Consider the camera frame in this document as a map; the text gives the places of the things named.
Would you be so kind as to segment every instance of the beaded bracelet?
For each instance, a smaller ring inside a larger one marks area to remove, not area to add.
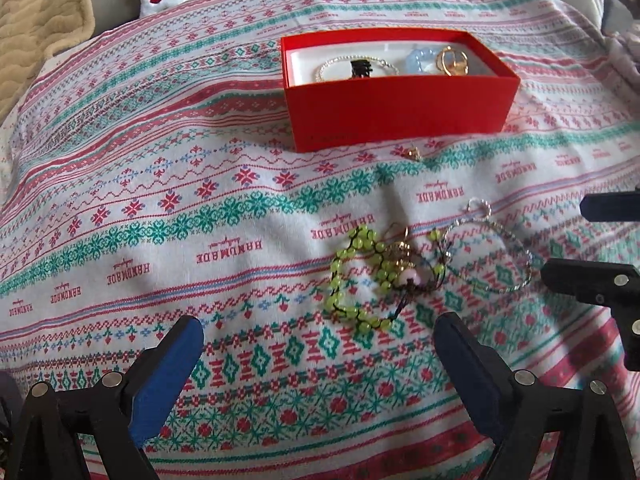
[[[523,243],[520,240],[518,240],[518,237],[515,234],[507,230],[507,228],[502,224],[499,224],[498,222],[495,222],[490,219],[491,212],[492,212],[491,205],[486,200],[482,200],[479,198],[472,198],[471,200],[469,200],[468,204],[466,205],[466,212],[471,211],[472,204],[474,202],[478,202],[481,205],[482,209],[484,210],[484,214],[480,215],[479,217],[471,217],[471,218],[455,220],[452,224],[447,226],[446,229],[444,229],[444,232],[442,234],[442,241],[446,243],[449,233],[456,227],[459,227],[465,224],[485,225],[491,231],[495,232],[500,238],[502,238],[503,241],[506,242],[508,240],[512,244],[514,244],[516,247],[516,250],[525,255],[526,262],[524,264],[524,276],[522,278],[522,281],[517,285],[505,286],[501,288],[483,285],[482,283],[479,283],[478,280],[472,277],[469,277],[466,274],[463,274],[460,270],[457,270],[449,265],[452,259],[452,254],[449,252],[447,248],[447,250],[444,252],[444,261],[447,267],[449,268],[450,272],[454,276],[456,276],[460,280],[463,280],[464,282],[468,283],[474,288],[480,288],[485,292],[493,292],[495,294],[510,294],[512,292],[516,292],[521,288],[524,288],[525,286],[529,285],[529,282],[531,281],[531,278],[533,276],[533,268],[532,268],[533,254],[523,245]]]
[[[337,251],[329,267],[331,271],[329,281],[330,294],[325,301],[325,309],[335,313],[338,317],[355,320],[356,329],[360,333],[366,334],[372,329],[386,331],[389,330],[391,323],[398,318],[414,295],[433,292],[442,286],[446,270],[445,251],[442,250],[438,242],[438,237],[430,235],[430,239],[435,242],[436,253],[438,254],[438,263],[436,266],[432,267],[429,261],[423,258],[430,268],[433,278],[426,283],[421,283],[418,272],[415,270],[415,264],[409,260],[412,251],[406,242],[407,235],[408,230],[405,230],[404,240],[387,246],[384,242],[378,240],[378,234],[367,228],[366,225],[361,225],[349,231],[349,245],[346,249]],[[373,275],[375,276],[375,280],[380,283],[382,291],[386,293],[393,289],[402,292],[402,298],[396,310],[386,318],[381,319],[357,306],[344,306],[340,304],[340,300],[344,297],[344,293],[340,291],[340,286],[342,285],[342,278],[340,276],[342,264],[345,260],[353,258],[356,251],[360,250],[373,250]]]

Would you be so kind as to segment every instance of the blue pad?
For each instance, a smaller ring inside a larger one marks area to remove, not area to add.
[[[436,320],[433,342],[476,430],[498,446],[507,431],[503,411],[511,398],[511,369],[494,349],[478,343],[454,313]]]
[[[171,331],[165,336],[169,339]],[[129,433],[137,448],[158,436],[204,346],[202,325],[190,317],[132,400]]]

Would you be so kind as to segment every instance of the silver bracelet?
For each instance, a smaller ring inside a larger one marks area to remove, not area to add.
[[[522,279],[522,282],[520,282],[517,285],[505,286],[503,288],[495,288],[492,286],[482,285],[478,280],[470,278],[469,276],[465,276],[461,271],[449,265],[449,262],[452,259],[452,254],[449,252],[448,248],[445,250],[445,253],[444,253],[444,260],[447,265],[447,268],[457,278],[463,280],[464,282],[467,282],[469,285],[475,288],[480,288],[485,292],[494,292],[495,294],[509,294],[511,292],[516,292],[517,290],[520,290],[521,288],[524,288],[525,286],[529,285],[529,282],[531,281],[531,277],[533,274],[533,269],[532,269],[533,254],[531,253],[531,251],[526,249],[523,243],[520,240],[518,240],[518,237],[512,232],[508,231],[505,226],[503,226],[502,224],[498,224],[498,222],[494,222],[493,220],[489,220],[489,217],[491,216],[491,205],[486,200],[481,200],[479,198],[472,198],[471,200],[469,200],[469,203],[466,206],[467,212],[471,211],[471,206],[474,202],[478,202],[482,206],[482,208],[484,209],[484,215],[479,217],[474,217],[474,218],[465,218],[462,220],[456,220],[455,222],[453,222],[453,224],[449,225],[445,229],[444,233],[442,234],[442,238],[441,238],[442,246],[444,248],[447,247],[447,236],[452,231],[452,229],[455,229],[456,227],[460,227],[461,225],[465,225],[465,224],[484,224],[489,229],[494,231],[498,236],[500,236],[500,238],[502,238],[502,240],[504,240],[505,242],[509,241],[514,245],[516,245],[517,250],[522,252],[527,257],[527,261],[524,265],[524,277]]]
[[[353,54],[351,56],[334,57],[333,59],[330,59],[330,60],[325,61],[324,63],[322,63],[322,65],[316,71],[316,83],[322,83],[322,82],[326,81],[324,79],[324,71],[327,69],[327,67],[331,66],[334,63],[338,63],[338,62],[341,62],[341,61],[352,61],[352,60],[355,60],[355,59],[366,59],[367,61],[376,62],[383,68],[389,68],[389,69],[393,70],[394,73],[395,73],[394,75],[400,75],[400,71],[395,66],[393,66],[391,63],[389,63],[388,61],[385,61],[384,59],[382,59],[380,57],[358,56],[356,54]]]

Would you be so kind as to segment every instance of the patterned bedsheet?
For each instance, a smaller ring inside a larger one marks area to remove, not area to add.
[[[279,38],[405,25],[471,31],[513,67],[504,131],[294,153]],[[162,478],[473,478],[492,445],[431,343],[452,310],[545,383],[602,378],[639,457],[640,380],[608,310],[550,294],[537,273],[508,297],[449,280],[389,333],[355,335],[321,308],[352,226],[407,224],[426,251],[427,231],[474,196],[536,269],[637,263],[637,225],[589,224],[577,208],[586,190],[640,180],[639,100],[600,40],[557,0],[193,0],[103,34],[36,81],[2,147],[2,364],[23,391],[90,386],[193,314],[206,347],[146,446]],[[414,144],[423,162],[402,157]],[[519,279],[491,234],[461,230],[454,250],[486,283]],[[348,287],[394,306],[361,260]],[[84,448],[104,472],[89,437]],[[545,440],[534,478],[552,451]]]

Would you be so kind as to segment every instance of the red box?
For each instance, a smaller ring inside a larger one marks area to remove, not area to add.
[[[391,75],[292,84],[292,51],[376,41],[457,43],[494,74]],[[502,130],[520,85],[520,78],[493,52],[460,30],[329,30],[286,36],[281,46],[284,91],[298,152],[411,137],[495,134]]]

